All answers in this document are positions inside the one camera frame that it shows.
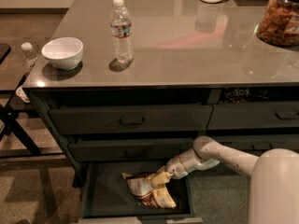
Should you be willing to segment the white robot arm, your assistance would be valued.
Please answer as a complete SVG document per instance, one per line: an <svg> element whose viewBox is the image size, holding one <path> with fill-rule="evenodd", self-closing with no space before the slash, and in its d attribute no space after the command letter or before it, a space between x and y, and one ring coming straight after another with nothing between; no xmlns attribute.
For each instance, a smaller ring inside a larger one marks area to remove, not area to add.
<svg viewBox="0 0 299 224"><path fill-rule="evenodd" d="M199 136L149 182L157 187L219 163L250 179L248 224L299 224L299 153L288 149L255 156Z"/></svg>

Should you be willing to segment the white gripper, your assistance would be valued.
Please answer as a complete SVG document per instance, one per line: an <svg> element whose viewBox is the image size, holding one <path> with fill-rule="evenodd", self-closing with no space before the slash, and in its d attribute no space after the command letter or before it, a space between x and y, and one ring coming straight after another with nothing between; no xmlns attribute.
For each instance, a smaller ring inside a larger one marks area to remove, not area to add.
<svg viewBox="0 0 299 224"><path fill-rule="evenodd" d="M158 187L159 185L168 183L171 178L181 179L187 174L188 172L180 160L180 157L176 156L169 160L165 166L161 167L156 174L150 175L149 182L153 187Z"/></svg>

